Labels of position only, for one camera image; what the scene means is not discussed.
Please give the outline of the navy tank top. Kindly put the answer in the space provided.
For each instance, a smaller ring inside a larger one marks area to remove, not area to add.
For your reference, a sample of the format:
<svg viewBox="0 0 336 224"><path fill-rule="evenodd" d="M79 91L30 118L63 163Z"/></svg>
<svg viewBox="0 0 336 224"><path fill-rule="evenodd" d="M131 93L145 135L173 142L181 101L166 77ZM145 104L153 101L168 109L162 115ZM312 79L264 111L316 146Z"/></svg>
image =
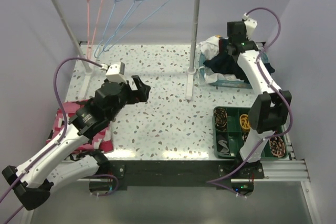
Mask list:
<svg viewBox="0 0 336 224"><path fill-rule="evenodd" d="M237 79L249 83L246 74L234 59L226 52L227 39L219 36L219 54L212 60L206 60L204 65L215 73L234 74Z"/></svg>

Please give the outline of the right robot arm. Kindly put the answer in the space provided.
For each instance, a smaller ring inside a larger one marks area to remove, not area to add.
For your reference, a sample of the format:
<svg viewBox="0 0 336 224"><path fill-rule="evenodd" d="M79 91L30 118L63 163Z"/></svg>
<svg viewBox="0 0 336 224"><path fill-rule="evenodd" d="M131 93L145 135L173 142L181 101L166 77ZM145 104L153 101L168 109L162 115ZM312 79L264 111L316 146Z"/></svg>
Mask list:
<svg viewBox="0 0 336 224"><path fill-rule="evenodd" d="M227 53L242 69L257 95L248 112L251 129L239 150L242 161L234 165L234 173L239 178L252 173L251 163L261 159L268 140L286 123L291 102L291 93L276 84L262 62L261 49L250 40L256 26L257 22L251 19L227 23Z"/></svg>

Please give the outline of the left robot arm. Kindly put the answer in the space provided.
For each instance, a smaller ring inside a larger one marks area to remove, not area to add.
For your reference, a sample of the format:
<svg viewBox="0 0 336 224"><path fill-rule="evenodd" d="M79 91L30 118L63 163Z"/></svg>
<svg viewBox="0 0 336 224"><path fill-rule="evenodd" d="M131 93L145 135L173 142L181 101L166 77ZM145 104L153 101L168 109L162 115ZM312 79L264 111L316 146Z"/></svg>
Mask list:
<svg viewBox="0 0 336 224"><path fill-rule="evenodd" d="M77 179L108 174L109 161L100 151L60 169L57 166L78 147L92 143L93 138L109 126L125 105L146 102L150 86L139 76L132 76L136 90L129 82L105 80L65 124L63 130L35 156L21 165L7 166L2 175L26 210L34 210L47 201L56 189Z"/></svg>

